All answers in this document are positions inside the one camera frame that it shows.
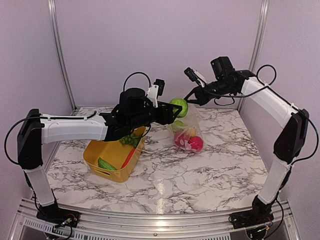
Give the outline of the green grape bunch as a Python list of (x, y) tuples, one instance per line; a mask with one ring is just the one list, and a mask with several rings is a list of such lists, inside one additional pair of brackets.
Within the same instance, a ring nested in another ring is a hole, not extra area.
[(130, 145), (136, 148), (140, 142), (141, 138), (134, 133), (122, 137), (119, 141), (122, 145)]

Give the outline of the green apple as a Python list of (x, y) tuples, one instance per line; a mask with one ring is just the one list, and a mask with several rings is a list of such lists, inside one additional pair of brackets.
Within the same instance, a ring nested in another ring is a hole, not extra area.
[(181, 112), (177, 115), (178, 118), (184, 118), (187, 115), (189, 106), (185, 99), (173, 98), (170, 103), (182, 107)]

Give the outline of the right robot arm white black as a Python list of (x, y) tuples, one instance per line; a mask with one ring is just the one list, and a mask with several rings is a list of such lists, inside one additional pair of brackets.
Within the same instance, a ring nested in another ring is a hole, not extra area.
[(266, 219), (280, 190), (286, 185), (294, 164), (306, 141), (309, 113), (297, 108), (262, 83), (250, 70), (235, 70), (227, 56), (211, 61), (216, 80), (208, 83), (196, 70), (187, 67), (184, 74), (197, 84), (184, 98), (203, 106), (212, 99), (250, 98), (279, 124), (282, 131), (273, 145), (273, 162), (266, 181), (252, 202), (251, 210), (231, 214), (232, 222), (249, 220), (258, 224)]

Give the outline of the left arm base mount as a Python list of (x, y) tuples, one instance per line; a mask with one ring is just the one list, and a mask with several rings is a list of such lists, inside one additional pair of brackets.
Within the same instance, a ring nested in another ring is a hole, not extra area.
[(68, 226), (76, 228), (80, 219), (78, 211), (59, 208), (58, 211), (50, 211), (49, 213), (37, 212), (36, 217), (40, 220), (53, 223), (57, 228)]

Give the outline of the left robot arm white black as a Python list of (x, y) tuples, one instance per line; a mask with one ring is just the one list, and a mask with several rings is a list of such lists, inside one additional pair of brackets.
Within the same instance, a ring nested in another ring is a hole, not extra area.
[(43, 144), (72, 140), (112, 142), (152, 123), (172, 124), (183, 108), (158, 101), (158, 95), (153, 86), (147, 92), (134, 87), (120, 93), (119, 103), (110, 113), (56, 116), (41, 114), (34, 108), (26, 118), (17, 121), (15, 124), (21, 124), (21, 128), (17, 135), (15, 165), (24, 171), (27, 183), (41, 206), (39, 213), (53, 223), (60, 222), (64, 216), (43, 168)]

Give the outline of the clear zip top bag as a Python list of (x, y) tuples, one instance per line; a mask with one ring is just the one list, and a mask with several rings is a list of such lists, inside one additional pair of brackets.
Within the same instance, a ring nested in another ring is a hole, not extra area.
[(170, 103), (182, 107), (175, 121), (167, 126), (174, 145), (184, 151), (201, 152), (204, 140), (199, 126), (201, 120), (199, 111), (183, 98), (173, 98)]

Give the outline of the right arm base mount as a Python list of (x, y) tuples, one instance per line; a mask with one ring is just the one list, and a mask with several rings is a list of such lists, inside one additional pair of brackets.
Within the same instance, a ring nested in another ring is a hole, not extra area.
[(253, 210), (245, 210), (231, 213), (228, 220), (234, 229), (240, 229), (271, 222), (274, 216), (271, 211), (260, 214), (254, 213)]

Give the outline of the red apple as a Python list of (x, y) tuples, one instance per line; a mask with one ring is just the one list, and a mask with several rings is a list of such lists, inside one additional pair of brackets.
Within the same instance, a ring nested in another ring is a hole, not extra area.
[(204, 141), (200, 136), (192, 136), (188, 141), (191, 150), (199, 153), (204, 147)]
[(183, 150), (191, 150), (192, 147), (189, 143), (190, 136), (183, 132), (178, 132), (174, 135), (174, 144), (183, 149)]

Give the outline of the green bitter gourd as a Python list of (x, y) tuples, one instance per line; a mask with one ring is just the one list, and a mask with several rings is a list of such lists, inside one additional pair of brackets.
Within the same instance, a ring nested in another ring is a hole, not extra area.
[(116, 171), (117, 170), (113, 165), (111, 165), (107, 161), (103, 160), (102, 158), (98, 159), (98, 167), (101, 169), (108, 170), (108, 171)]

